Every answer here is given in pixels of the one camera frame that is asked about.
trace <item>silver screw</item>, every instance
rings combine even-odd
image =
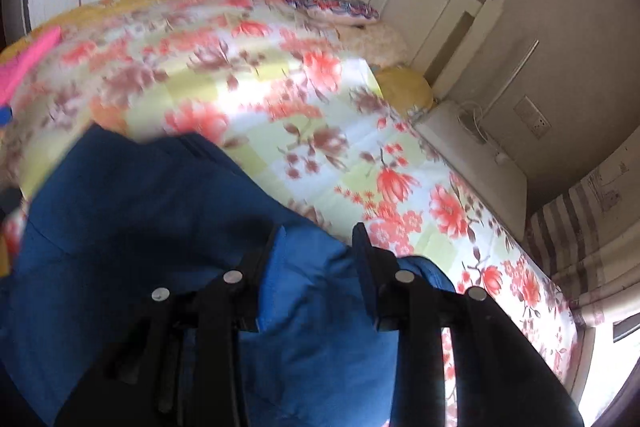
[[[166,301],[171,295],[171,292],[167,288],[156,288],[153,293],[151,293],[151,298],[154,301],[161,302]]]
[[[486,299],[486,291],[480,286],[471,286],[467,292],[474,301],[484,301]]]
[[[229,270],[222,276],[222,279],[227,284],[239,283],[242,280],[242,272],[239,272],[238,270]]]
[[[398,270],[396,272],[396,280],[398,282],[409,284],[410,282],[413,282],[414,279],[415,279],[414,273],[410,272],[409,270]]]

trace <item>wall socket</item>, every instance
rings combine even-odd
[[[534,105],[528,96],[523,96],[513,110],[520,117],[520,119],[529,127],[529,130],[533,133],[533,136],[540,139],[548,133],[551,129],[551,124],[540,112],[540,110]]]

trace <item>floral bedsheet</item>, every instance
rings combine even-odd
[[[28,198],[94,121],[135,140],[196,131],[335,237],[363,221],[374,245],[430,258],[459,292],[483,286],[567,374],[576,330],[559,289],[398,117],[365,61],[280,0],[149,0],[65,28],[12,105],[0,166]],[[14,251],[27,207],[5,224]]]

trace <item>blue garment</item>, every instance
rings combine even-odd
[[[241,335],[252,422],[380,427],[398,335],[374,331],[351,248],[195,135],[139,145],[93,127],[78,141],[34,199],[22,252],[1,282],[0,360],[51,425],[142,299],[157,287],[203,288],[263,247],[274,225],[285,233],[261,296],[266,327]],[[453,291],[426,259],[402,267]]]

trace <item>curtain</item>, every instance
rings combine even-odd
[[[530,218],[525,247],[579,326],[640,312],[640,128]]]

